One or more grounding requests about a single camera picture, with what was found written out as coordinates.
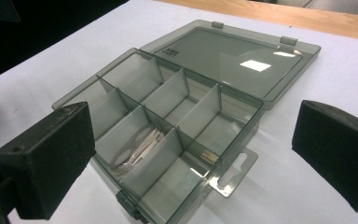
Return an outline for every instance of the small item in compartment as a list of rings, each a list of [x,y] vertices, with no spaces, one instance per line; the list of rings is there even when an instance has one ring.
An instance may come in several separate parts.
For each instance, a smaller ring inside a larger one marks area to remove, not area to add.
[[[153,125],[147,124],[140,129],[110,162],[114,175],[126,174],[141,161],[150,150],[164,138],[164,134]]]

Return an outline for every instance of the box handle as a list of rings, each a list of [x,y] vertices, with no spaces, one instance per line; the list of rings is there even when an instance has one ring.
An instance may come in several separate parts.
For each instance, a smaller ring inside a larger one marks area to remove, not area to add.
[[[249,170],[255,164],[255,161],[257,161],[258,155],[255,152],[253,152],[251,149],[246,147],[239,153],[237,159],[233,162],[231,167],[236,166],[235,163],[240,158],[242,153],[246,155],[246,159],[241,164],[240,173],[232,176],[225,187],[221,187],[219,185],[219,180],[222,179],[224,174],[227,172],[214,175],[214,177],[212,177],[211,180],[209,181],[209,185],[212,188],[214,188],[217,192],[219,192],[221,195],[223,195],[225,198],[229,198],[231,196],[231,194],[234,192],[234,190],[237,188],[237,186],[240,184],[240,182],[243,180],[243,178],[248,174]]]

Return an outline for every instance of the black object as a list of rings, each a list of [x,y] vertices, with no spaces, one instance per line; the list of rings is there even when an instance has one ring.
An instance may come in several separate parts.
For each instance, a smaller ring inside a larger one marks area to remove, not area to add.
[[[0,148],[0,223],[49,219],[95,154],[89,106],[60,108]]]
[[[292,145],[358,212],[358,118],[303,101]]]

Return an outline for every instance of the clear gray plastic box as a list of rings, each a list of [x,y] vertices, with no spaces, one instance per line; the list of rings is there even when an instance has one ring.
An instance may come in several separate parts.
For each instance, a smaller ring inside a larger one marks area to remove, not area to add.
[[[89,103],[94,160],[130,214],[186,222],[211,190],[229,197],[240,184],[257,159],[245,146],[260,118],[319,50],[194,21],[130,49],[53,108]],[[222,184],[241,155],[240,173]]]

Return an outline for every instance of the wooden surface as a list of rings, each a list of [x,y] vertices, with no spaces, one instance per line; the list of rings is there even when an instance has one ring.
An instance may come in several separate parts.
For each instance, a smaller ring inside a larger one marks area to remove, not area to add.
[[[158,0],[184,7],[358,38],[358,15],[245,0]]]

